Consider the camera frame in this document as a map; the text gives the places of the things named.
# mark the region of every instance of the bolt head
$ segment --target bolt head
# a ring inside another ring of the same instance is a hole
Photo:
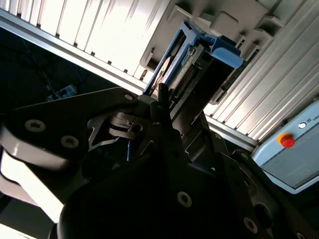
[[[245,227],[249,231],[251,231],[251,233],[253,233],[253,234],[257,234],[258,233],[258,228],[257,228],[255,222],[253,220],[251,220],[250,218],[245,217],[244,218],[244,224],[245,224]]]
[[[131,100],[133,99],[133,97],[130,96],[130,95],[128,95],[128,94],[126,94],[126,95],[124,95],[124,96],[125,96],[125,98],[128,99],[129,101],[131,101]]]
[[[79,141],[76,137],[65,135],[61,138],[61,144],[65,148],[76,148],[79,145]]]
[[[185,192],[182,192],[182,191],[179,192],[177,194],[177,200],[182,206],[184,206],[186,208],[190,208],[192,205],[192,201],[191,201],[190,196]]]
[[[24,123],[26,130],[34,133],[40,133],[45,130],[45,123],[38,119],[29,119]]]

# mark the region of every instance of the emergency stop button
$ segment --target emergency stop button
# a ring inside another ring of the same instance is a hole
[[[295,139],[293,138],[292,135],[285,135],[280,139],[280,144],[284,147],[284,148],[291,148],[292,146],[294,146],[296,143]]]

